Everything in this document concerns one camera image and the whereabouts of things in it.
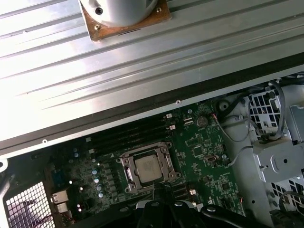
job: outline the silver metal surface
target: silver metal surface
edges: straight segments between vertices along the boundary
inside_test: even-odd
[[[168,4],[172,20],[92,43],[76,0],[1,1],[0,141],[304,51],[302,0]]]
[[[9,162],[7,159],[0,160],[0,172],[3,172],[7,169]]]
[[[299,143],[304,141],[304,109],[303,106],[291,106],[290,112],[294,121],[295,131],[297,133],[297,140]]]
[[[123,27],[145,19],[157,0],[80,0],[97,22],[110,27]]]
[[[4,208],[4,197],[5,194],[10,189],[10,182],[14,176],[5,176],[0,183],[0,221],[1,221],[1,228],[10,228],[9,223],[6,217],[5,208]]]
[[[278,182],[300,175],[304,163],[303,145],[293,145],[287,138],[262,144],[253,143],[253,157],[260,179]]]

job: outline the mounting hole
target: mounting hole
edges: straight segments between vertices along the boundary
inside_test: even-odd
[[[102,15],[103,12],[104,12],[104,10],[103,10],[102,8],[100,8],[100,7],[97,7],[97,8],[95,9],[95,13],[96,13],[97,15]]]

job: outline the motherboard chip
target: motherboard chip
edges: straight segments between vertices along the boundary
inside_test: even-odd
[[[229,183],[222,184],[222,189],[223,189],[223,191],[230,189]]]
[[[154,154],[135,160],[135,166],[141,183],[147,183],[162,177],[157,156]]]
[[[124,191],[130,194],[150,191],[155,182],[173,183],[180,178],[170,158],[171,147],[171,142],[157,142],[122,154],[116,162],[123,165],[128,182]]]

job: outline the black cable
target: black cable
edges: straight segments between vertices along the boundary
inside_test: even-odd
[[[300,195],[299,193],[296,193],[294,191],[286,191],[286,192],[284,192],[280,196],[280,199],[279,199],[279,208],[283,212],[286,212],[286,208],[284,207],[284,202],[283,202],[283,197],[286,196],[286,195],[296,196],[296,197],[304,199],[304,195]]]
[[[217,118],[221,121],[221,120],[223,120],[226,116],[228,116],[232,111],[233,111],[233,109],[235,109],[235,107],[238,105],[238,103],[240,103],[243,99],[244,99],[244,97],[246,97],[246,96],[249,96],[250,95],[250,93],[249,92],[246,92],[246,93],[243,93],[243,94],[241,94],[237,99],[235,99],[232,103],[231,103],[231,105],[229,105],[229,107],[227,108],[227,109],[225,109],[224,111],[219,111],[218,112],[218,116],[217,116]]]

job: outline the metal panel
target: metal panel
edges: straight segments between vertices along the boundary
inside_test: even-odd
[[[99,43],[76,0],[2,4],[0,140],[304,52],[302,0],[172,0]]]

